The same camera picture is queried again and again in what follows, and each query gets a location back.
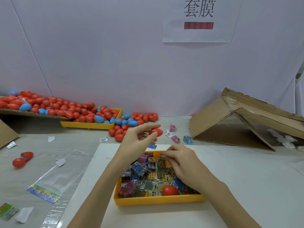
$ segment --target yellow plastic tray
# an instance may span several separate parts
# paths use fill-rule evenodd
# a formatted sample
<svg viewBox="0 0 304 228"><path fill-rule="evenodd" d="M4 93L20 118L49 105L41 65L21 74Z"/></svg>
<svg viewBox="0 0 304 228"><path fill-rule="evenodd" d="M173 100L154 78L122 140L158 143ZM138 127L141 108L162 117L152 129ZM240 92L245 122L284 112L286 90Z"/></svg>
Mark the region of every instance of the yellow plastic tray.
<svg viewBox="0 0 304 228"><path fill-rule="evenodd" d="M159 157L161 151L146 151L146 153L154 153L154 157ZM201 202L205 197L201 194L195 195L174 195L174 196L154 196L154 197L137 197L137 198L118 198L120 191L121 178L116 183L114 201L117 206L137 206L148 204L164 204L164 203L190 203Z"/></svg>
<svg viewBox="0 0 304 228"><path fill-rule="evenodd" d="M116 119L121 117L121 109L111 109L111 110L116 110L118 112L118 116ZM69 122L69 121L67 122L67 121L64 121L64 119L61 120L60 123L61 123L62 127L109 130L109 129L114 128L116 119L115 119L114 123L112 123L112 124Z"/></svg>

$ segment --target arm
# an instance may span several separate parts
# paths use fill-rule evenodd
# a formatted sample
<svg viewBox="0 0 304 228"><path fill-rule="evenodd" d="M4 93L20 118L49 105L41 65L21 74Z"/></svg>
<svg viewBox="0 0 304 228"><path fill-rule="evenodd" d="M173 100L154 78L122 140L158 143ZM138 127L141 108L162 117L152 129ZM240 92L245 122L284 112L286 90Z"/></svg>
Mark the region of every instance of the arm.
<svg viewBox="0 0 304 228"><path fill-rule="evenodd" d="M150 143L155 144L157 132L151 135L147 133L150 129L160 126L157 123L148 123L128 129L115 156L107 165L67 228L100 228L117 179L129 168L133 161L145 152Z"/></svg>
<svg viewBox="0 0 304 228"><path fill-rule="evenodd" d="M234 198L227 185L218 180L191 149L172 145L161 154L165 155L179 179L206 196L228 227L261 228Z"/></svg>

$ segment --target forearm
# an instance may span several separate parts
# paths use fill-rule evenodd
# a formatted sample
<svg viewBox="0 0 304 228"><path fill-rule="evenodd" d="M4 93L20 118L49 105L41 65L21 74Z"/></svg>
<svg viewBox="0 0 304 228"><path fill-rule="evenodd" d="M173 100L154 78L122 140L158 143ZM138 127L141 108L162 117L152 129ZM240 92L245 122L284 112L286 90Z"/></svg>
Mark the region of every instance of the forearm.
<svg viewBox="0 0 304 228"><path fill-rule="evenodd" d="M201 192L215 208L228 227L233 228L261 228L261 226L245 211L234 198L228 186L210 175L208 185L202 187Z"/></svg>
<svg viewBox="0 0 304 228"><path fill-rule="evenodd" d="M67 228L100 228L122 168L114 159L108 164Z"/></svg>

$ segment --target hand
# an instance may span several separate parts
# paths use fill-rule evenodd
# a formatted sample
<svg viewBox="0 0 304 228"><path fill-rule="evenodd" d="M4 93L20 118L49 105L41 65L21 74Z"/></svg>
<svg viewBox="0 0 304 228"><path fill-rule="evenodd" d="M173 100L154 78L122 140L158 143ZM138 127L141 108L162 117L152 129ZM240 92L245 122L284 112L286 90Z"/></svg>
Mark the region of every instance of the hand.
<svg viewBox="0 0 304 228"><path fill-rule="evenodd" d="M157 132L149 135L149 131L160 126L161 125L157 123L145 123L128 129L114 158L119 160L120 165L127 169L132 162L146 151L150 143L155 144L157 141Z"/></svg>
<svg viewBox="0 0 304 228"><path fill-rule="evenodd" d="M186 185L202 193L206 179L213 176L192 149L184 145L172 145L161 152L172 165L176 176Z"/></svg>

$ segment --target white backdrop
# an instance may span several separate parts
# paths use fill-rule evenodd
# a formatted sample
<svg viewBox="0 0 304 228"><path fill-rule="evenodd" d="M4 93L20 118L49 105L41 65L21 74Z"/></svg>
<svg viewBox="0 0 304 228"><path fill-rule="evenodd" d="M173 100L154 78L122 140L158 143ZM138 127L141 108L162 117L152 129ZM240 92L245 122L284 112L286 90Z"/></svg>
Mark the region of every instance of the white backdrop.
<svg viewBox="0 0 304 228"><path fill-rule="evenodd" d="M10 0L0 0L0 95L29 89L50 91Z"/></svg>
<svg viewBox="0 0 304 228"><path fill-rule="evenodd" d="M52 95L185 116L224 87L279 105L304 0L243 0L231 43L162 43L163 0L12 0Z"/></svg>

